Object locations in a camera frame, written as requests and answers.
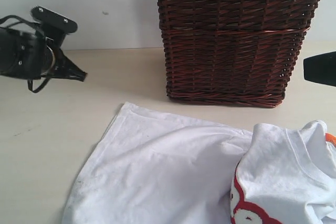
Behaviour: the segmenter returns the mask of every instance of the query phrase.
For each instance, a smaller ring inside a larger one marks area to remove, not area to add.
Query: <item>table surface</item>
[[[336,42],[306,42],[275,109],[185,105],[165,93],[163,49],[70,51],[88,77],[52,80],[40,94],[1,77],[0,223],[60,223],[72,183],[126,101],[162,112],[252,130],[256,123],[300,128],[324,120],[336,134],[336,88],[304,81],[302,60],[336,50]]]

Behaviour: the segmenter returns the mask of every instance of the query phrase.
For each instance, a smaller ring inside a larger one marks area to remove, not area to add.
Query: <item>brown wicker basket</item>
[[[167,94],[273,108],[319,0],[158,0]]]

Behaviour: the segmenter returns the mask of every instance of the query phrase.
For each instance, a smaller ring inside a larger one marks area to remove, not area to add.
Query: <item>orange fabric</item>
[[[325,139],[327,142],[333,143],[334,146],[336,146],[336,137],[334,137],[333,135],[326,133],[325,134]]]

